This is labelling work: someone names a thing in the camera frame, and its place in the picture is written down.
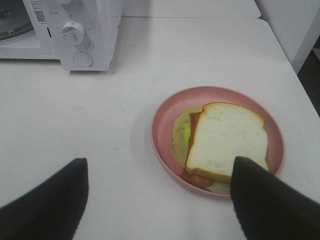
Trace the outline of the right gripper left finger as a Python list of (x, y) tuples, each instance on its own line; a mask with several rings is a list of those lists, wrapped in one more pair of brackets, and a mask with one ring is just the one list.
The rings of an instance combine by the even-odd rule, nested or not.
[(0, 208), (2, 240), (71, 240), (89, 196), (88, 162), (76, 158)]

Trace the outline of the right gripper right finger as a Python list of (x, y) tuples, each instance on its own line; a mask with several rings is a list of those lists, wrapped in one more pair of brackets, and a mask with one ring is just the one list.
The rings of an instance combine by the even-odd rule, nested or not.
[(320, 205), (247, 157), (235, 158), (230, 196), (248, 240), (318, 240)]

